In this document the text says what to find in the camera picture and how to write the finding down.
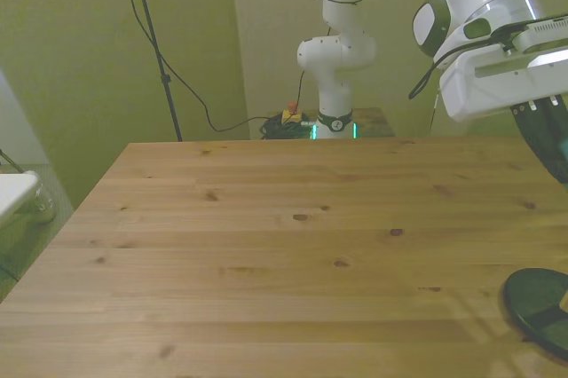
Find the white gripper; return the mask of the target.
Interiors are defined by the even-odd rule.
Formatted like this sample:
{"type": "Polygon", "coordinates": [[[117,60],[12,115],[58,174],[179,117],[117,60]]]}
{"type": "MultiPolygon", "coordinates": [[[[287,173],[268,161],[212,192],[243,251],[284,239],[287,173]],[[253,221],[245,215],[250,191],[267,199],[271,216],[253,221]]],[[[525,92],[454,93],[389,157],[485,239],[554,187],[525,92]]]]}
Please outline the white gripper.
{"type": "Polygon", "coordinates": [[[567,49],[505,52],[498,45],[466,51],[441,75],[448,116],[466,122],[511,107],[526,144],[547,172],[567,183],[567,49]],[[537,101],[549,98],[549,101],[537,101]],[[529,102],[534,102],[536,109],[529,102]]]}

